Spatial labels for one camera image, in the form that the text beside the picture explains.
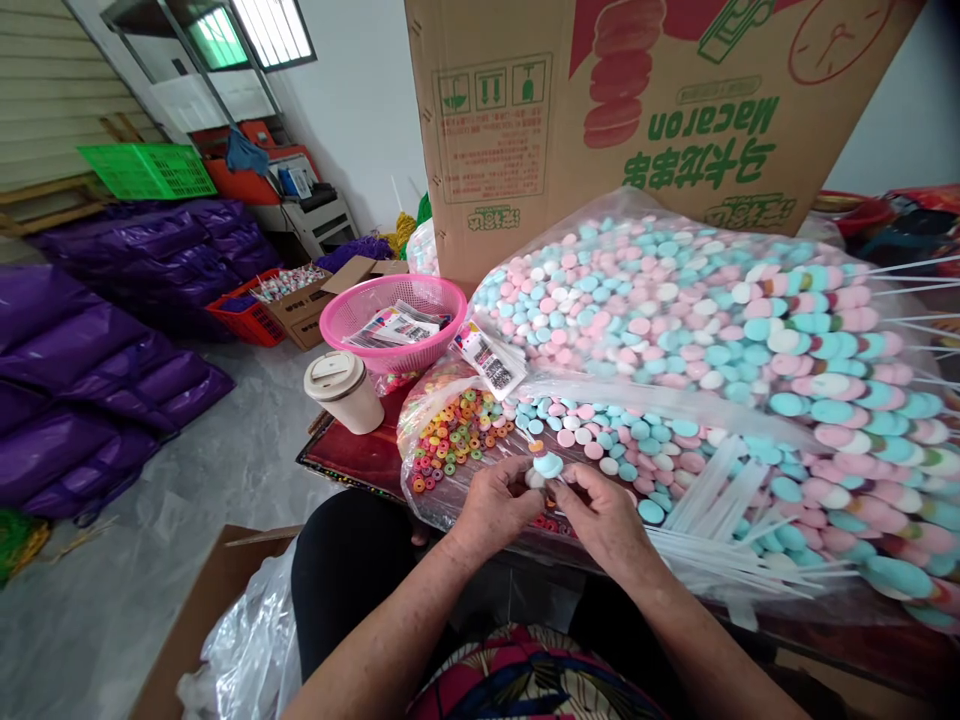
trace black pants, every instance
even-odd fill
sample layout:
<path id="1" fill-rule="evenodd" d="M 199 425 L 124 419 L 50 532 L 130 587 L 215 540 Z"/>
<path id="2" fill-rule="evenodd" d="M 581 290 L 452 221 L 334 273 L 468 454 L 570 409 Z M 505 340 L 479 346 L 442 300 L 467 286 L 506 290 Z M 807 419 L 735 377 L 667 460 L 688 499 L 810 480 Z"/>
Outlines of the black pants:
<path id="1" fill-rule="evenodd" d="M 291 578 L 304 682 L 413 569 L 411 534 L 403 508 L 362 490 L 334 495 L 310 516 L 297 540 Z M 596 577 L 587 581 L 569 635 L 647 692 L 671 717 L 695 717 L 643 615 L 613 582 Z M 462 644 L 448 626 L 424 680 Z"/>

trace forearm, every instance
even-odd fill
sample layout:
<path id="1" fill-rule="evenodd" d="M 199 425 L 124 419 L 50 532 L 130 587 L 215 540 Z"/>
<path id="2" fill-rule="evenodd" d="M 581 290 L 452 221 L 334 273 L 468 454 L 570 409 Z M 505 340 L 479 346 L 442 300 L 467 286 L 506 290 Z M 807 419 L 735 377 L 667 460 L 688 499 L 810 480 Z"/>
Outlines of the forearm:
<path id="1" fill-rule="evenodd" d="M 701 717 L 807 717 L 665 566 L 627 592 Z"/>
<path id="2" fill-rule="evenodd" d="M 402 716 L 477 562 L 456 538 L 441 540 L 317 669 L 284 720 Z"/>

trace red plastic crate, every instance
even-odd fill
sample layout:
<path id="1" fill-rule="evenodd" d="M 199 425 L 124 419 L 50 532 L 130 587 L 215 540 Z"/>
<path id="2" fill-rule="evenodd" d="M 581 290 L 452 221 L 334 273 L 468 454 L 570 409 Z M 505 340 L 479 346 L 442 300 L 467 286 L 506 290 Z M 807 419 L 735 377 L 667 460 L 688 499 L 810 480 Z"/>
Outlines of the red plastic crate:
<path id="1" fill-rule="evenodd" d="M 273 347 L 283 342 L 287 336 L 283 327 L 267 311 L 262 303 L 251 305 L 243 312 L 233 313 L 221 310 L 220 306 L 231 298 L 242 297 L 249 293 L 252 288 L 260 284 L 260 279 L 275 277 L 280 274 L 279 268 L 268 270 L 260 275 L 260 278 L 254 278 L 248 283 L 244 283 L 236 290 L 227 293 L 219 300 L 207 305 L 207 311 L 217 320 L 222 322 L 230 331 L 245 343 L 250 345 L 259 345 L 261 347 Z"/>

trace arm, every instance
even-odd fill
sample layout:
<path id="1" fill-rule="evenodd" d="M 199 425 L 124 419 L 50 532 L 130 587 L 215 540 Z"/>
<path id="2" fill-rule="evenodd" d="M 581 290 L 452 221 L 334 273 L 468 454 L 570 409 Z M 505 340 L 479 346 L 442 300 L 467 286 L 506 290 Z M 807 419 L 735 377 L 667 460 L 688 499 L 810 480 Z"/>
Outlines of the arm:
<path id="1" fill-rule="evenodd" d="M 601 568 L 646 618 L 701 717 L 806 718 L 663 563 L 629 493 L 585 465 L 565 477 L 589 496 L 548 481 L 557 504 Z"/>
<path id="2" fill-rule="evenodd" d="M 403 715 L 464 586 L 543 511 L 540 492 L 511 491 L 530 462 L 513 457 L 474 476 L 450 533 L 324 661 L 284 720 Z"/>

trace wooden table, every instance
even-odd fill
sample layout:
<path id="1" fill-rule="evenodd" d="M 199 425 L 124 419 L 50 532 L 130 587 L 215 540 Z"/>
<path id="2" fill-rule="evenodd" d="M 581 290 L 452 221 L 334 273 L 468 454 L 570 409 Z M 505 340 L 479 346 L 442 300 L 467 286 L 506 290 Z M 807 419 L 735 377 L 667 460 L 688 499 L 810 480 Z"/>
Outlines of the wooden table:
<path id="1" fill-rule="evenodd" d="M 297 462 L 337 482 L 404 503 L 396 437 L 405 399 L 403 391 L 383 398 L 383 424 L 369 435 L 353 435 L 321 413 Z M 894 601 L 890 604 L 902 613 Z M 712 609 L 723 613 L 719 607 Z M 912 622 L 906 614 L 903 618 L 903 625 L 857 627 L 758 616 L 759 632 L 780 647 L 909 695 L 943 698 L 960 678 L 960 652 L 950 638 Z"/>

